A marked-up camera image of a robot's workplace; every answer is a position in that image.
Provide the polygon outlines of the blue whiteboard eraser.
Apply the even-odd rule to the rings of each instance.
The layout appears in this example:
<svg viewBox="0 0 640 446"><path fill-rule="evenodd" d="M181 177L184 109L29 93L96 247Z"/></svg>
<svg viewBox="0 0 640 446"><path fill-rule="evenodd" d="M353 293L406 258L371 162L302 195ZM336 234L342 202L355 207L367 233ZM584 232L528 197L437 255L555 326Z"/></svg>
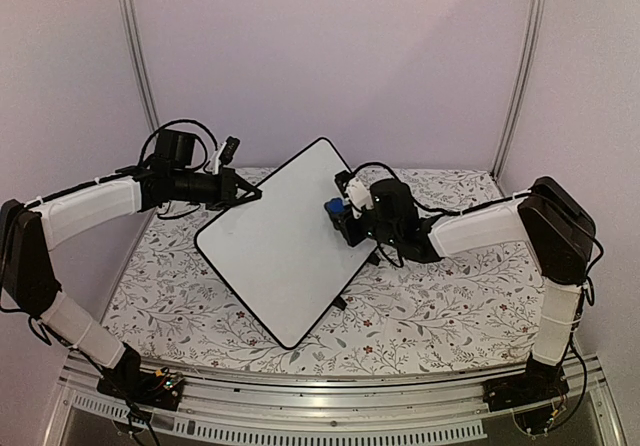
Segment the blue whiteboard eraser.
<svg viewBox="0 0 640 446"><path fill-rule="evenodd" d="M340 220L346 212L345 205L341 198L333 198L324 204L324 209L331 220Z"/></svg>

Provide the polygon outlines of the white whiteboard black frame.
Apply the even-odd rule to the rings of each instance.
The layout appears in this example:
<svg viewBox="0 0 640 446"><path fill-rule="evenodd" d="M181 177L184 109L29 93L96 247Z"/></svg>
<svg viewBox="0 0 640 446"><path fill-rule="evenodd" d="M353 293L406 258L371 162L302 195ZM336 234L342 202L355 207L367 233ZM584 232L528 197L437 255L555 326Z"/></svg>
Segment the white whiteboard black frame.
<svg viewBox="0 0 640 446"><path fill-rule="evenodd" d="M197 251L277 344L296 348L364 267L376 244L351 247L324 205L347 169L318 138L258 185L262 196L199 229Z"/></svg>

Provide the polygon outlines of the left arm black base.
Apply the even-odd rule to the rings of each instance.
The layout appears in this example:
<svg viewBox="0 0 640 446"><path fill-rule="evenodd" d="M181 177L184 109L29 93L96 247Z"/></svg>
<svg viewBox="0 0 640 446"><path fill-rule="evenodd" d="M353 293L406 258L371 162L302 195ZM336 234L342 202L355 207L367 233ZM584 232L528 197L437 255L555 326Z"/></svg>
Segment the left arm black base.
<svg viewBox="0 0 640 446"><path fill-rule="evenodd" d="M124 344L124 353L113 368L103 367L97 392L116 399L162 410L176 411L184 390L184 376L162 367L141 369L141 356Z"/></svg>

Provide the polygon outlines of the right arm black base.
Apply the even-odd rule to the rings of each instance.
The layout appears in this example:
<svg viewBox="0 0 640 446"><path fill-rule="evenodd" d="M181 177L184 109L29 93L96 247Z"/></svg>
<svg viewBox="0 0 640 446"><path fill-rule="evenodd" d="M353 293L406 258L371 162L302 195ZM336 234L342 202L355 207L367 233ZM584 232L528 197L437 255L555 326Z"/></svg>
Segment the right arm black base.
<svg viewBox="0 0 640 446"><path fill-rule="evenodd" d="M514 421L519 430L529 436L551 430L569 392L561 365L546 365L532 357L523 372L486 380L482 388L482 400L490 412L527 406L514 415Z"/></svg>

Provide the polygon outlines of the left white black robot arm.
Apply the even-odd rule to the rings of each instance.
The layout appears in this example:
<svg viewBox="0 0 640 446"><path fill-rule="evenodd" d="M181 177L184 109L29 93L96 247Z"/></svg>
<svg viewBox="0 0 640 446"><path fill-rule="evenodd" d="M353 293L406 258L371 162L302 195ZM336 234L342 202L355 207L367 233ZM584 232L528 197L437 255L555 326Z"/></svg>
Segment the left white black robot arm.
<svg viewBox="0 0 640 446"><path fill-rule="evenodd" d="M126 345L63 291L51 261L61 244L114 219L171 201L229 209L260 199L261 190L232 168L218 173L128 167L114 175L24 204L1 208L1 287L40 329L111 369L111 385L128 400L148 392L148 378Z"/></svg>

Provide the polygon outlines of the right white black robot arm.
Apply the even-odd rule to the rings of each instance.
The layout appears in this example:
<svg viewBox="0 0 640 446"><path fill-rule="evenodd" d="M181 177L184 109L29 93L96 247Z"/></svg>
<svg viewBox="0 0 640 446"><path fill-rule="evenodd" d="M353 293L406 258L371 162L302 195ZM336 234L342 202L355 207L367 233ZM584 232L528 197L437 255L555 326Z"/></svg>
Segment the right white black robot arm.
<svg viewBox="0 0 640 446"><path fill-rule="evenodd" d="M517 381L517 393L537 402L552 390L551 367L564 360L582 309L595 302L591 271L604 255L591 216L553 178L541 177L509 197L462 211L418 203L408 184L386 178L371 186L343 171L337 198L324 210L345 242L365 240L394 248L395 266L406 261L431 264L479 248L521 243L543 282L539 331L530 354L535 364Z"/></svg>

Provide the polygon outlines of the black whiteboard stand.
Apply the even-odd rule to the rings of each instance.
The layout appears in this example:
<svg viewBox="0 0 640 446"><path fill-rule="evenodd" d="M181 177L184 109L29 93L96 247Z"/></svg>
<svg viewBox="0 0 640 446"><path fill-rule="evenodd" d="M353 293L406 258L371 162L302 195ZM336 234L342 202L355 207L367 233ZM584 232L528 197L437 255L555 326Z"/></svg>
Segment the black whiteboard stand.
<svg viewBox="0 0 640 446"><path fill-rule="evenodd" d="M378 254L376 252L372 252L367 260L366 260L367 264L371 264L373 266L378 266L380 264L380 257L378 256ZM335 307L341 311L344 311L347 307L347 302L345 299L343 299L340 295L336 296L333 300L333 302L331 303L332 307Z"/></svg>

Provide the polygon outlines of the floral patterned table mat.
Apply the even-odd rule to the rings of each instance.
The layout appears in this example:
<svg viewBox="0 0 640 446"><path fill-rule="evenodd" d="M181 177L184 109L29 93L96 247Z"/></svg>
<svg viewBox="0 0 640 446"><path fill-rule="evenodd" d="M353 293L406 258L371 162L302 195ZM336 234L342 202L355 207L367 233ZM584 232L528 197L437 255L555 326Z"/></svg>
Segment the floral patterned table mat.
<svg viewBox="0 0 640 446"><path fill-rule="evenodd" d="M136 247L103 323L164 362L257 373L383 376L524 362L544 288L521 243L435 264L367 265L294 350L280 348L195 249L212 213L175 203Z"/></svg>

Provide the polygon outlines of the aluminium front rail frame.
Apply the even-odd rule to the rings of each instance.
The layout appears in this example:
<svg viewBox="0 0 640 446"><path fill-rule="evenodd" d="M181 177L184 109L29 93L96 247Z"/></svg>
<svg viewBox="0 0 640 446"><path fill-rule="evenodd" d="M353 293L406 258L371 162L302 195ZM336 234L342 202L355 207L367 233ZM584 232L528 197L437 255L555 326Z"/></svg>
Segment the aluminium front rail frame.
<svg viewBox="0 0 640 446"><path fill-rule="evenodd" d="M598 358L569 357L557 430L527 434L518 411L491 411L482 385L519 366L400 376L311 377L181 365L183 396L149 423L101 395L98 376L70 355L60 373L47 445L626 445Z"/></svg>

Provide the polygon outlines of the left aluminium corner post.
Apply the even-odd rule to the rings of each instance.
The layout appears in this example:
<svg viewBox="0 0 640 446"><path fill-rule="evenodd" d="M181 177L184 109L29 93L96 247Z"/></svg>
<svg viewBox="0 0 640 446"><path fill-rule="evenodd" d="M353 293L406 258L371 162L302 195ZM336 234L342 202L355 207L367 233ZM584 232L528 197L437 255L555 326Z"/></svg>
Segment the left aluminium corner post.
<svg viewBox="0 0 640 446"><path fill-rule="evenodd" d="M161 122L159 120L150 76L144 57L135 0L118 0L118 2L138 96L149 129L146 146L143 147L140 152L141 158L145 160L147 154L150 152L149 148L155 139L156 130L161 126Z"/></svg>

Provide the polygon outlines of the aluminium corner post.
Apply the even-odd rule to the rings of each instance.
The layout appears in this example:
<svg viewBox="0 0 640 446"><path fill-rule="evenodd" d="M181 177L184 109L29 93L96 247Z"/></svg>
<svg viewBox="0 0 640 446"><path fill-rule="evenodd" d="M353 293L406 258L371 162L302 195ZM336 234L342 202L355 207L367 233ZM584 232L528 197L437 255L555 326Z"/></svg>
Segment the aluminium corner post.
<svg viewBox="0 0 640 446"><path fill-rule="evenodd" d="M504 174L511 146L516 133L519 116L524 103L531 70L533 67L546 0L530 0L526 16L526 27L521 48L517 74L509 100L504 127L500 136L491 175L499 182Z"/></svg>
<svg viewBox="0 0 640 446"><path fill-rule="evenodd" d="M146 146L143 147L140 152L141 158L145 160L147 154L150 152L149 148L155 139L156 130L161 126L161 122L159 120L150 76L144 57L135 0L118 0L118 2L138 96L149 129Z"/></svg>

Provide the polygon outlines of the right aluminium corner post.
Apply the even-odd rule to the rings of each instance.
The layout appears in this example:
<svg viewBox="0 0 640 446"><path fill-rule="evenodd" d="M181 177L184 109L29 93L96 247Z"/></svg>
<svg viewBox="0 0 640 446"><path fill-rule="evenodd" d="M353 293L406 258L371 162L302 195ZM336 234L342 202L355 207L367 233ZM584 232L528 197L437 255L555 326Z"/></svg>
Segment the right aluminium corner post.
<svg viewBox="0 0 640 446"><path fill-rule="evenodd" d="M526 16L526 27L521 48L517 74L509 100L504 127L500 136L491 175L499 182L504 174L511 146L516 133L519 116L524 103L531 70L533 67L546 0L530 0Z"/></svg>

